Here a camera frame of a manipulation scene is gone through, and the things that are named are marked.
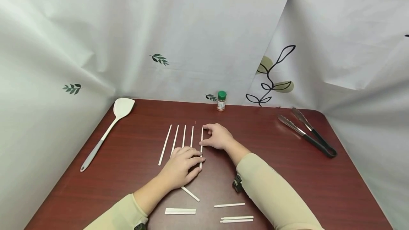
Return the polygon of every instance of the spatula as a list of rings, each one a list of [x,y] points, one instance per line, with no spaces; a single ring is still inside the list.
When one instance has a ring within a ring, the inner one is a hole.
[[[105,134],[102,136],[101,140],[91,151],[87,159],[85,159],[83,165],[81,166],[81,169],[79,170],[80,172],[85,171],[86,168],[90,165],[91,161],[94,159],[95,155],[97,154],[99,148],[102,146],[103,141],[107,137],[108,133],[111,131],[112,127],[114,127],[115,123],[118,122],[119,119],[122,119],[129,114],[134,104],[135,104],[135,101],[132,99],[127,99],[127,98],[116,99],[115,104],[114,104],[115,120],[111,123],[107,132],[105,132]]]

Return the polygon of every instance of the tongs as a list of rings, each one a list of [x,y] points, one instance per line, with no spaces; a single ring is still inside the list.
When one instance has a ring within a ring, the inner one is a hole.
[[[321,135],[312,127],[312,125],[307,121],[307,119],[304,117],[304,115],[296,108],[292,108],[291,111],[293,114],[300,120],[302,123],[305,124],[305,126],[310,130],[318,139],[318,141],[315,141],[312,137],[308,136],[304,131],[302,131],[300,128],[298,128],[293,122],[290,120],[286,119],[282,115],[279,115],[279,120],[283,122],[283,124],[287,125],[296,133],[301,135],[304,139],[306,139],[309,143],[313,144],[317,149],[319,149],[321,152],[323,152],[327,157],[329,158],[334,158],[337,156],[337,151],[329,146],[329,144],[321,137]]]

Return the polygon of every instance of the white stick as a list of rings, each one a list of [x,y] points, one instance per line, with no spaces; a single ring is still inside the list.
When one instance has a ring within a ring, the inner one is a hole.
[[[196,211],[165,211],[165,215],[194,215]]]
[[[183,131],[183,142],[181,143],[181,147],[185,146],[185,134],[186,134],[186,125],[185,125],[185,130]]]
[[[200,199],[196,197],[196,195],[194,195],[192,192],[190,192],[187,188],[185,187],[181,187],[181,189],[183,191],[185,191],[186,193],[188,193],[191,197],[193,197],[194,200],[200,202]]]
[[[192,137],[190,138],[190,147],[192,147],[193,145],[193,128],[194,126],[192,126]]]
[[[172,152],[170,152],[170,157],[172,156],[173,150],[175,149],[176,137],[178,136],[178,130],[179,130],[179,125],[178,125],[178,127],[176,128],[175,139],[173,140]]]
[[[196,211],[196,209],[166,208],[165,211]]]
[[[232,206],[241,206],[241,205],[246,205],[245,203],[229,203],[229,204],[218,204],[215,205],[215,208],[222,208],[222,207],[232,207]]]
[[[164,154],[165,149],[166,149],[166,143],[168,142],[170,129],[172,129],[172,125],[170,125],[170,127],[169,127],[168,135],[166,136],[165,144],[163,145],[162,154],[160,155],[158,166],[160,166],[160,164],[162,163],[162,158],[163,158],[163,154]]]
[[[253,222],[253,219],[220,220],[220,223]]]
[[[253,219],[254,216],[240,216],[240,217],[223,217],[221,220],[235,220],[235,219]]]
[[[202,153],[200,157],[203,157],[203,146],[200,146],[200,152]]]

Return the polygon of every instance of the beige long sleeve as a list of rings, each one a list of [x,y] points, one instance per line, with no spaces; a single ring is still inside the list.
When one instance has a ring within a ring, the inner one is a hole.
[[[146,224],[147,217],[135,201],[133,194],[129,194],[95,219],[84,230],[133,230],[140,223]]]
[[[263,159],[247,154],[237,165],[242,186],[275,230],[322,230],[312,211]]]

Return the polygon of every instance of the leaf pattern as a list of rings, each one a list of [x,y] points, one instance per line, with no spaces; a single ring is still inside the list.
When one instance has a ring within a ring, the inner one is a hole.
[[[294,89],[294,83],[291,81],[276,83],[273,87],[274,91],[280,93],[289,93]]]
[[[212,101],[214,101],[214,102],[216,102],[216,101],[217,101],[216,96],[214,96],[214,95],[212,95],[212,94],[208,94],[208,95],[206,95],[206,99],[208,99],[208,100],[212,100]]]
[[[163,57],[163,55],[161,55],[161,54],[159,54],[159,53],[155,53],[154,55],[150,55],[150,56],[152,56],[152,60],[153,60],[154,62],[163,64],[164,66],[169,65],[169,61],[167,61],[166,58]]]
[[[80,84],[70,84],[70,86],[68,85],[64,85],[64,87],[62,88],[63,90],[65,90],[65,92],[69,92],[70,94],[78,94],[79,89],[83,89],[83,87],[81,87]]]
[[[266,74],[267,79],[270,82],[270,84],[261,83],[261,88],[267,91],[264,94],[264,96],[261,97],[261,99],[257,98],[254,95],[246,94],[246,98],[248,101],[250,101],[251,103],[257,103],[259,106],[261,106],[262,103],[267,103],[271,100],[272,98],[271,96],[267,97],[270,91],[275,91],[279,93],[289,93],[294,89],[294,83],[292,81],[274,83],[272,78],[269,76],[271,73],[271,70],[277,64],[283,62],[283,60],[288,55],[290,55],[290,53],[292,53],[294,50],[295,50],[295,45],[288,45],[284,47],[277,61],[274,64],[272,60],[270,60],[269,57],[263,56],[263,58],[261,59],[260,65],[258,66],[256,74]]]

